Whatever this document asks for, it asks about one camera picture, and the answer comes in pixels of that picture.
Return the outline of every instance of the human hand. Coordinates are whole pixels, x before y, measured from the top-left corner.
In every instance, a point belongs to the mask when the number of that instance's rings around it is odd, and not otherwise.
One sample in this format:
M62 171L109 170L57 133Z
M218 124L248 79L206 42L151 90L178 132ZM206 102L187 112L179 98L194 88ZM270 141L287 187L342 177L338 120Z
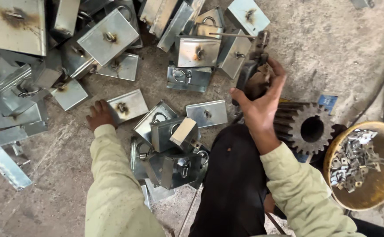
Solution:
M261 155L267 154L280 145L273 129L273 119L287 75L279 62L269 57L268 64L275 74L270 87L261 98L250 101L243 91L231 88L230 94L243 111L245 123Z
M109 105L105 100L95 101L95 107L91 106L89 110L91 111L91 116L88 115L86 119L91 131L94 132L96 128L105 124L111 124L117 129L117 124L111 116Z

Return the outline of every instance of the concrete floor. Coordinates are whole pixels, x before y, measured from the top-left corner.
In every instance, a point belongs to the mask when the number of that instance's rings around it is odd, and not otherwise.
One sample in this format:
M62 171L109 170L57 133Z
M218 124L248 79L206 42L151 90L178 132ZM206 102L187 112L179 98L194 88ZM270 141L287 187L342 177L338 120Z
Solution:
M220 5L226 9L231 0L207 0L202 12ZM322 93L337 94L334 121L348 124L363 110L384 76L384 0L375 0L373 9L354 9L350 0L256 1L271 20L269 54L284 65L288 80L282 97L293 101L317 101ZM227 29L232 24L226 20ZM110 99L141 88L149 108L161 99L180 114L185 105L226 99L235 81L214 73L206 93L166 89L168 60L156 47L157 41L145 30L145 47L134 50L139 62L135 82L99 75L82 81L93 98L75 110L64 112L52 97L47 98L49 131L22 141L31 166L26 172L35 185L16 192L0 175L0 237L83 236L85 201L93 177L89 170L89 146L93 134L85 123L89 106L98 99ZM382 98L362 117L380 120ZM229 121L233 106L228 104ZM125 122L117 134L129 151L131 129L140 118ZM201 142L210 146L224 125L200 129ZM152 204L152 210L165 226L179 232L195 190L178 188L177 194ZM187 222L187 236L199 205ZM384 204L371 211L355 213L358 218L384 226ZM286 223L280 223L286 229ZM269 233L278 233L267 220Z

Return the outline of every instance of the gear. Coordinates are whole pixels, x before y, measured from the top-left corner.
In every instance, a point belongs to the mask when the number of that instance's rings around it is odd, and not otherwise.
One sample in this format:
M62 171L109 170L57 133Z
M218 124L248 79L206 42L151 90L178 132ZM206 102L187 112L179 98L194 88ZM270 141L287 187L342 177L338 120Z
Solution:
M283 102L275 113L278 139L303 154L318 154L328 146L334 132L328 110L317 103Z

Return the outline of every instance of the gear bore hole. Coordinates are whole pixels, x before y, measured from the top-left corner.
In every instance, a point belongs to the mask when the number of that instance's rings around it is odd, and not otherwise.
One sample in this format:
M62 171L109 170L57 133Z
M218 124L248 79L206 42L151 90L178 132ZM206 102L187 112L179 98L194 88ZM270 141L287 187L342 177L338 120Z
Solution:
M319 140L324 132L324 124L319 116L306 119L301 125L300 134L303 140L314 143Z

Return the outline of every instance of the beige jacket sleeve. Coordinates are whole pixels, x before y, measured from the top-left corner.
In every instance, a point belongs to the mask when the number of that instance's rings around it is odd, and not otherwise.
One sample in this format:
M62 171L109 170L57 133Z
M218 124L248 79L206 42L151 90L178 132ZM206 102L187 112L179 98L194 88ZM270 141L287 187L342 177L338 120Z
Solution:
M299 163L284 144L261 156L277 206L297 237L355 237L356 224L328 198L331 190L319 170Z
M110 124L94 131L90 152L94 183L87 196L86 237L165 237L144 204L141 186Z

